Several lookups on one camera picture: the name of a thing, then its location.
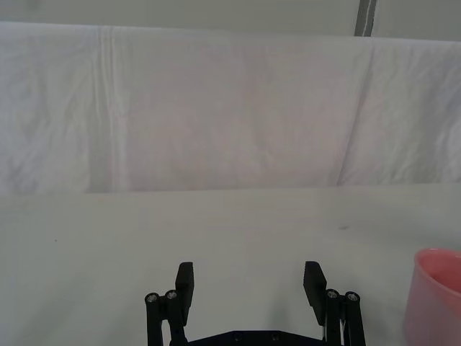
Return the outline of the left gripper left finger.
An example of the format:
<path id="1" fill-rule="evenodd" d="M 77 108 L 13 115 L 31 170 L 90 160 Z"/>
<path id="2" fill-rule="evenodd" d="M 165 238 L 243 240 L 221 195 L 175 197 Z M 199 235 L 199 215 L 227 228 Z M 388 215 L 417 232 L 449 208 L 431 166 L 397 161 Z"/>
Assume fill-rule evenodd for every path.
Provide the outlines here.
<path id="1" fill-rule="evenodd" d="M 170 345 L 188 345 L 184 333 L 194 291 L 194 270 L 192 262 L 179 265 L 175 289 L 163 296 L 149 293 L 145 296 L 147 345 L 163 345 L 162 323 L 167 321 L 170 329 Z"/>

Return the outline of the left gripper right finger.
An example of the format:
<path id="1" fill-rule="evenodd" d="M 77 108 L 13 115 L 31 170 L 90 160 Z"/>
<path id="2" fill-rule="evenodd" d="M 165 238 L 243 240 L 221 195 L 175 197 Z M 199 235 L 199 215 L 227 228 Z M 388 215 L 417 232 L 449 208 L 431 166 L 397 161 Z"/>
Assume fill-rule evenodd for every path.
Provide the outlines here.
<path id="1" fill-rule="evenodd" d="M 365 346 L 361 298 L 348 291 L 341 295 L 327 287 L 318 262 L 305 263 L 303 287 L 315 317 L 323 327 L 324 345 Z"/>

